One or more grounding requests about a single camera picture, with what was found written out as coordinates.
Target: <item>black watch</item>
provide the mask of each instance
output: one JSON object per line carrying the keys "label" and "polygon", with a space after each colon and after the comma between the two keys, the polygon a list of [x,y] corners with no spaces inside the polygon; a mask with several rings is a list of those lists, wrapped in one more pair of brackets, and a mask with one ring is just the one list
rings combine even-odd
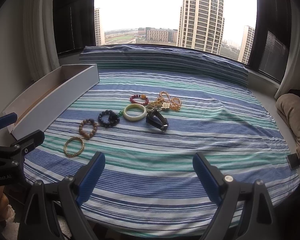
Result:
{"label": "black watch", "polygon": [[[158,117],[161,123],[155,121],[154,116]],[[161,131],[167,130],[169,126],[167,118],[164,118],[157,109],[147,114],[146,122]]]}

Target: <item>red bead bracelet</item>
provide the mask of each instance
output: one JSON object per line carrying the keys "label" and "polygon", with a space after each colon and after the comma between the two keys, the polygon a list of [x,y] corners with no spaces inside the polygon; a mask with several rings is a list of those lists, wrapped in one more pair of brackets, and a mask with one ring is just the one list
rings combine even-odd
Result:
{"label": "red bead bracelet", "polygon": [[[134,100],[135,98],[141,98],[141,99],[144,99],[146,101],[144,103],[139,103],[139,102]],[[149,99],[146,97],[146,95],[133,95],[133,96],[130,97],[130,102],[132,104],[139,104],[139,105],[146,106],[149,103]]]}

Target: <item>blue striped fabric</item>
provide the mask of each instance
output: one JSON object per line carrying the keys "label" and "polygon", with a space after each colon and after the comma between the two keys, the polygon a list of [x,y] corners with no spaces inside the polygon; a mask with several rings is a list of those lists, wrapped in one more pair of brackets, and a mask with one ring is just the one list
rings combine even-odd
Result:
{"label": "blue striped fabric", "polygon": [[243,87],[248,71],[240,63],[211,53],[180,47],[118,44],[85,47],[81,63],[98,64],[98,69],[145,69],[205,75]]}
{"label": "blue striped fabric", "polygon": [[[103,152],[105,169],[82,205],[88,218],[135,236],[202,234],[216,205],[193,170],[197,150],[238,181],[262,179],[274,204],[299,184],[297,173],[287,164],[289,149],[273,117],[247,88],[202,74],[158,70],[100,70],[99,76],[100,83],[50,125],[44,143],[25,161],[30,181],[51,183],[75,174],[96,151]],[[78,157],[63,154],[66,140],[80,136],[83,119],[97,119],[105,109],[119,112],[133,94],[146,94],[153,101],[162,90],[182,100],[179,112],[163,114],[169,121],[166,132],[145,119],[121,118],[113,128],[98,127]],[[73,142],[68,150],[77,152],[80,147]],[[241,210],[239,203],[233,224]]]}

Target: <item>white bangle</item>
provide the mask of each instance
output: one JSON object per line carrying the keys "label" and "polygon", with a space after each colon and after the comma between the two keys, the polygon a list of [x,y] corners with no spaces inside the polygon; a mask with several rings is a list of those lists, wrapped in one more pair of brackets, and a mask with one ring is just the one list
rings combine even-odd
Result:
{"label": "white bangle", "polygon": [[[131,108],[140,108],[143,110],[143,113],[141,115],[138,115],[138,116],[130,116],[130,115],[127,115],[127,110],[131,109]],[[144,118],[145,116],[147,115],[147,110],[146,108],[143,106],[143,105],[140,105],[140,104],[131,104],[131,105],[127,105],[125,107],[125,109],[123,110],[123,117],[129,121],[139,121],[141,120],[142,118]]]}

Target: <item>phone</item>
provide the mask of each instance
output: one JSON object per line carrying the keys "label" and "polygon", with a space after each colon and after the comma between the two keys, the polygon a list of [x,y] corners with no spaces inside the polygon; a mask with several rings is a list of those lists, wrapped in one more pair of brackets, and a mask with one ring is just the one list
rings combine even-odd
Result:
{"label": "phone", "polygon": [[300,165],[299,157],[296,153],[287,155],[287,161],[291,170],[297,168]]}

